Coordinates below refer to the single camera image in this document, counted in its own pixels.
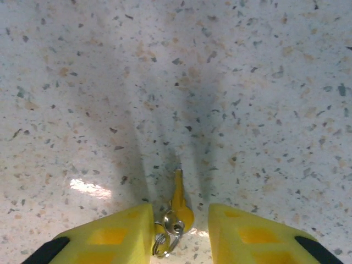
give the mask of floor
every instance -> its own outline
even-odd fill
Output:
[[[0,0],[0,262],[171,198],[173,256],[212,263],[220,202],[352,263],[350,0]]]

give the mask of terrazzo floor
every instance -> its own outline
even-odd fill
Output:
[[[174,254],[212,263],[209,203],[303,229],[352,263],[350,0],[0,0],[0,263],[171,198]]]

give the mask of yellow plastic part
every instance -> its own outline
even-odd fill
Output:
[[[56,236],[68,245],[50,264],[149,264],[154,241],[151,204],[144,204]]]
[[[294,239],[311,235],[230,206],[211,204],[208,228],[214,264],[319,264]]]
[[[184,223],[184,233],[188,232],[192,228],[194,214],[187,207],[186,200],[184,199],[183,173],[181,169],[175,170],[175,192],[171,200],[171,209],[175,212],[177,218]]]

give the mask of yellow object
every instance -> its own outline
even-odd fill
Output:
[[[144,204],[56,236],[70,242],[50,264],[149,264],[154,241],[151,204]]]
[[[230,206],[210,205],[208,228],[214,264],[319,264],[294,239],[311,235]]]
[[[183,173],[181,169],[175,171],[175,192],[171,200],[171,209],[177,218],[185,225],[184,233],[188,232],[194,222],[194,214],[186,205],[183,194]]]

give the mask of black rubber edge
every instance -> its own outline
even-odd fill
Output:
[[[335,257],[330,251],[323,247],[319,242],[305,238],[304,236],[295,236],[295,240],[307,250],[320,264],[343,264],[341,260]]]
[[[66,236],[53,239],[30,255],[22,264],[49,264],[57,254],[70,242]]]

